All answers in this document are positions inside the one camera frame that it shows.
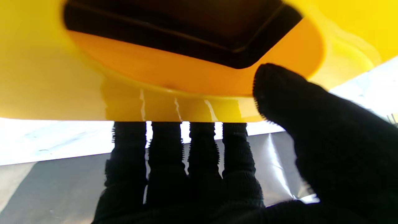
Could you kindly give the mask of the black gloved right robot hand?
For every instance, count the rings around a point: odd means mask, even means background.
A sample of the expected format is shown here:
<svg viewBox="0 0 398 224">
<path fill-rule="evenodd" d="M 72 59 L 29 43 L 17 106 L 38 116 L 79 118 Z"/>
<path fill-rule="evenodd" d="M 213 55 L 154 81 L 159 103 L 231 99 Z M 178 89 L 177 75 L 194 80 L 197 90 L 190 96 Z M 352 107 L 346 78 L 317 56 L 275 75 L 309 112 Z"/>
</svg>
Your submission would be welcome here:
<svg viewBox="0 0 398 224">
<path fill-rule="evenodd" d="M 94 224 L 396 224 L 397 128 L 299 74 L 271 63 L 253 82 L 258 112 L 293 138 L 296 166 L 320 199 L 271 207 L 255 177 L 247 124 L 223 123 L 224 170 L 214 123 L 190 123 L 189 167 L 181 127 L 115 122 L 105 190 Z"/>
</svg>

